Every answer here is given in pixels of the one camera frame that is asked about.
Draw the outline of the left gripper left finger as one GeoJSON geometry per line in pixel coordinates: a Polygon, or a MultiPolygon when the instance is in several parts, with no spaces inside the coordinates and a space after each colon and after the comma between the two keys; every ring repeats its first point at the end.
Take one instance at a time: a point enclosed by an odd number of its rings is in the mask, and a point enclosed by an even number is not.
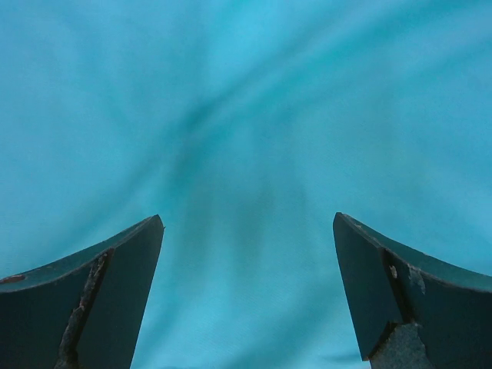
{"type": "Polygon", "coordinates": [[[158,215],[1,280],[3,368],[129,368],[161,250],[158,215]]]}

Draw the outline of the teal t shirt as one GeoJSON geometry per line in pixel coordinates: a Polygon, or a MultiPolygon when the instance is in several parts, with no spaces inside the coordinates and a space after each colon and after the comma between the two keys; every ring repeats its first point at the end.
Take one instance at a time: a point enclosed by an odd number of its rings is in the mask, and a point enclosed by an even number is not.
{"type": "Polygon", "coordinates": [[[489,1],[1,3],[1,274],[158,214],[133,367],[363,367],[337,212],[491,272],[489,1]]]}

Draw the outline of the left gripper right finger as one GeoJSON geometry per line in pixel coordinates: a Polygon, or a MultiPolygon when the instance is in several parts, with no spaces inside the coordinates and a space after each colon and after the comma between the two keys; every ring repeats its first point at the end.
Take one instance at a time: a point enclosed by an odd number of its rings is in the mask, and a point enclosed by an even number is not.
{"type": "Polygon", "coordinates": [[[491,278],[347,214],[334,243],[360,355],[373,368],[489,368],[491,278]]]}

